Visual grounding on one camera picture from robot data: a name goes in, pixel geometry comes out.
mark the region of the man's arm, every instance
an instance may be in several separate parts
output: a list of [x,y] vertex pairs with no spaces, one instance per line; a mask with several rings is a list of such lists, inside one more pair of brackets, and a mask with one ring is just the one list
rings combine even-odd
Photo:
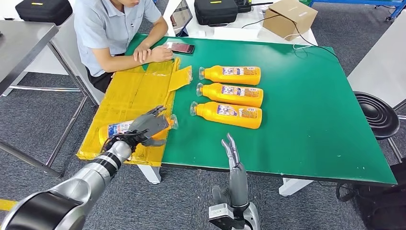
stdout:
[[152,27],[149,35],[134,50],[134,60],[136,61],[145,63],[147,56],[151,54],[151,49],[149,48],[159,41],[168,31],[168,25],[162,16],[153,24],[154,27]]
[[113,57],[109,48],[92,49],[92,51],[101,68],[108,73],[131,69],[145,63],[167,61],[172,59],[173,56],[172,51],[164,46],[155,47],[151,55],[148,55],[143,63],[135,61],[133,56]]
[[92,49],[97,62],[100,64],[101,68],[108,72],[116,72],[126,69],[131,69],[142,65],[139,61],[135,61],[133,56],[116,56],[113,57],[110,54],[109,48],[104,49]]

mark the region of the robotic arm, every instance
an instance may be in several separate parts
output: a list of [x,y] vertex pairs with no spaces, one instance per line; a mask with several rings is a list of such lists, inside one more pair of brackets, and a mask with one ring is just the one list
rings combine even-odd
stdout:
[[151,138],[169,126],[164,115],[159,115],[164,110],[163,106],[154,108],[137,118],[129,131],[109,138],[102,149],[105,152],[72,178],[20,201],[4,219],[1,230],[82,229],[86,216],[137,145],[165,144]]
[[240,162],[236,143],[227,133],[229,143],[221,140],[230,166],[226,188],[212,189],[214,206],[209,207],[209,221],[222,230],[260,230],[257,207],[248,200],[247,172]]

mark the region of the gray metal table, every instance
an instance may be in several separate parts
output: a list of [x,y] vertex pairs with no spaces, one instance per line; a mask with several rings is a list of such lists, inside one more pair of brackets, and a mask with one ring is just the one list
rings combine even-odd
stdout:
[[[53,23],[34,23],[17,21],[0,21],[0,95],[9,87],[24,90],[41,90],[57,92],[82,92],[83,99],[79,107],[72,116],[62,137],[56,144],[48,161],[44,164],[33,157],[21,152],[15,147],[0,141],[0,149],[18,157],[19,159],[49,173],[53,176],[60,176],[61,173],[51,169],[52,163],[65,142],[73,124],[81,112],[86,100],[91,99],[96,105],[94,99],[89,96],[81,81],[70,69],[69,65],[58,52],[51,39],[58,33],[59,29]],[[12,83],[25,70],[25,68],[35,59],[41,50],[48,46],[68,75],[72,78],[77,88],[45,88],[29,86],[13,86]]]

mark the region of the smartphone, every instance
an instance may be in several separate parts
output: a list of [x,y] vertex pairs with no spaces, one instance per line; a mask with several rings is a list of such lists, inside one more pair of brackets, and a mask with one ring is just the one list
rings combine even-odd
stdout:
[[194,45],[184,44],[184,43],[176,43],[176,42],[166,42],[168,48],[170,48],[173,52],[184,53],[184,54],[192,54],[194,51]]

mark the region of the man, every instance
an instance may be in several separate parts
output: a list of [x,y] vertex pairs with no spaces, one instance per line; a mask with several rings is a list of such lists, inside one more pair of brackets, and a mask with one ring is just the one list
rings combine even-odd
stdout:
[[[168,31],[152,0],[77,0],[74,14],[80,59],[90,82],[102,92],[116,71],[172,59],[165,46],[150,49]],[[143,16],[154,27],[133,56],[123,56]]]

